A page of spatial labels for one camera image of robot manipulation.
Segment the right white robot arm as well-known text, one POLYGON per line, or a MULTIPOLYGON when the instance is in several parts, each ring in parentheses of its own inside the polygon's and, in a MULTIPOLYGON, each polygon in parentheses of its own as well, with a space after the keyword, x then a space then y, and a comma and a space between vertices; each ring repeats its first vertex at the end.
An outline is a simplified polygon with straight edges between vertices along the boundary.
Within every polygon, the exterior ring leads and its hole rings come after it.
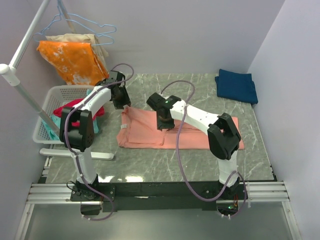
POLYGON ((201 110, 174 95, 164 98, 156 92, 147 99, 146 103, 156 111, 156 116, 160 120, 170 123, 165 129, 173 128, 175 120, 181 121, 176 135, 175 148, 182 178, 191 193, 204 202, 216 201, 220 196, 226 200, 232 199, 237 194, 235 183, 241 176, 238 172, 237 153, 242 140, 232 117, 227 113, 217 115, 201 110), (200 196, 185 175, 179 149, 180 134, 184 123, 206 134, 209 150, 218 158, 219 182, 222 185, 219 187, 219 193, 213 198, 200 196))

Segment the salmon pink t shirt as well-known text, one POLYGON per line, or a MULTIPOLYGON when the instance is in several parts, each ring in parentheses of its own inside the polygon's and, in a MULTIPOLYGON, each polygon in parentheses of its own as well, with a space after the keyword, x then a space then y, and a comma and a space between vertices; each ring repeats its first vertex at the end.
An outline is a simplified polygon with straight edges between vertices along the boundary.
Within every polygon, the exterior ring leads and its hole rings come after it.
MULTIPOLYGON (((175 149, 180 120, 173 129, 157 129, 156 112, 127 107, 121 113, 121 126, 116 140, 119 147, 129 149, 175 149)), ((199 129, 184 123, 179 135, 182 150, 208 150, 208 136, 199 129)))

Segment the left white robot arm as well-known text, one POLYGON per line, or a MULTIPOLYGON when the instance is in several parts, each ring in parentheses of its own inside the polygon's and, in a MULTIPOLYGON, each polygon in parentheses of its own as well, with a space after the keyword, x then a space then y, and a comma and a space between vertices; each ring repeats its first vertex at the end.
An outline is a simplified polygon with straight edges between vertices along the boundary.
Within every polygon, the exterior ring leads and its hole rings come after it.
POLYGON ((100 195, 98 174, 91 155, 95 139, 94 117, 109 101, 117 110, 131 105, 126 80, 123 73, 112 70, 109 78, 98 82, 83 100, 61 110, 59 138, 74 161, 77 171, 75 185, 88 201, 94 201, 100 195))

